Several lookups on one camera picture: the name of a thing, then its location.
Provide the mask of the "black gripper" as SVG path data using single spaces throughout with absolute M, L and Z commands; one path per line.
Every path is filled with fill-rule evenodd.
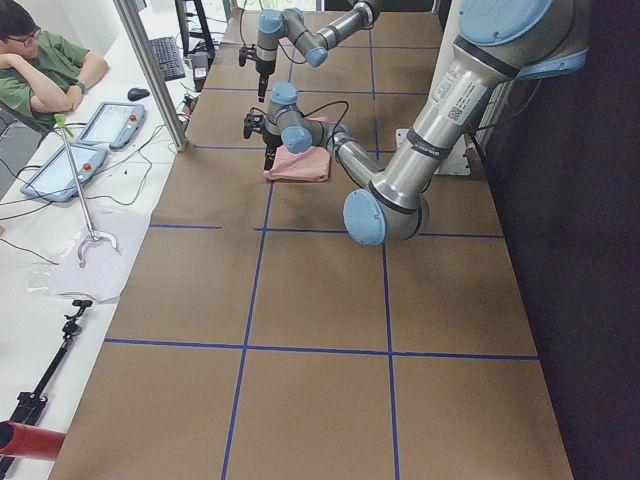
M 255 69 L 260 76 L 258 81 L 258 101 L 263 103 L 267 93 L 269 77 L 275 72 L 276 51 L 265 49 L 258 44 L 242 46 L 239 49 L 239 66 L 244 67 L 249 60 L 255 63 Z
M 276 149 L 283 145 L 282 138 L 268 129 L 268 119 L 264 113 L 249 111 L 243 120 L 243 137 L 249 139 L 254 133 L 259 134 L 266 145 L 263 170 L 270 171 L 274 165 Z

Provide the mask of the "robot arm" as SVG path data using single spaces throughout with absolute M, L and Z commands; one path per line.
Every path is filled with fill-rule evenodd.
M 304 14 L 297 8 L 285 10 L 266 9 L 258 18 L 257 40 L 243 43 L 239 49 L 239 65 L 255 63 L 259 74 L 257 98 L 265 101 L 270 76 L 275 73 L 280 41 L 287 39 L 303 60 L 316 68 L 334 49 L 353 34 L 371 29 L 382 11 L 382 1 L 351 1 L 351 9 L 336 20 L 312 32 L 305 23 Z
M 505 82 L 544 79 L 583 67 L 588 53 L 592 5 L 588 1 L 464 1 L 458 9 L 453 58 L 391 161 L 370 158 L 338 122 L 312 120 L 298 108 L 297 89 L 271 83 L 277 50 L 289 40 L 312 66 L 354 33 L 374 25 L 379 1 L 356 1 L 351 9 L 317 32 L 295 9 L 267 9 L 258 21 L 257 40 L 240 50 L 259 73 L 263 114 L 248 114 L 246 135 L 265 143 L 272 166 L 279 148 L 293 154 L 325 148 L 356 184 L 344 203 L 350 236 L 362 245 L 379 245 L 417 235 L 426 225 L 425 199 L 434 172 L 458 139 L 480 119 L 494 89 Z

